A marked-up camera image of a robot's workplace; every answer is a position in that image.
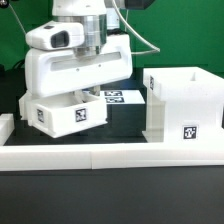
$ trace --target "black surface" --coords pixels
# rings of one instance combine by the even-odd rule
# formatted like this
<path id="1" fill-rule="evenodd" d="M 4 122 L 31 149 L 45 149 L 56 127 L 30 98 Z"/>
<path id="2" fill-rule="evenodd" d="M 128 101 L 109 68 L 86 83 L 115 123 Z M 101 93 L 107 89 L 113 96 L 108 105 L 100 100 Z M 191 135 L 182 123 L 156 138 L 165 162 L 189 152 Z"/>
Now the black surface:
<path id="1" fill-rule="evenodd" d="M 224 108 L 223 108 L 223 115 L 222 115 L 222 128 L 224 129 Z"/>
<path id="2" fill-rule="evenodd" d="M 224 168 L 0 173 L 1 224 L 223 224 Z"/>

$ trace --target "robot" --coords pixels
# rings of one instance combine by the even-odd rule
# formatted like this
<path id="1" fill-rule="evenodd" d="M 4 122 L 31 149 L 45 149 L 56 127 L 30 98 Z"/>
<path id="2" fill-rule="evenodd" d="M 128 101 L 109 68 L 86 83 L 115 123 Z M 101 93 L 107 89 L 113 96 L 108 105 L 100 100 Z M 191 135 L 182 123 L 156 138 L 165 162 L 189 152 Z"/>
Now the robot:
<path id="1" fill-rule="evenodd" d="M 132 74 L 129 36 L 107 35 L 107 8 L 145 9 L 153 1 L 54 0 L 54 20 L 26 35 L 22 119 L 54 138 L 105 124 L 99 86 Z"/>

